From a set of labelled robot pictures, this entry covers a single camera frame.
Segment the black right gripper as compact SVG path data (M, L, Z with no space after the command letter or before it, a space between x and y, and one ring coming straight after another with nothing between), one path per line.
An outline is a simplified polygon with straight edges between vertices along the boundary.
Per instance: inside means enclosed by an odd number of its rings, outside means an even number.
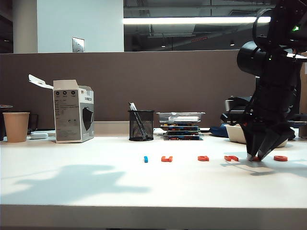
M226 112L221 115L221 120L229 125L241 126L249 161L257 153L262 160L294 135L293 128L297 127L297 123L307 121L306 114L299 114L300 97L300 81L285 88L259 84L251 97L226 100Z

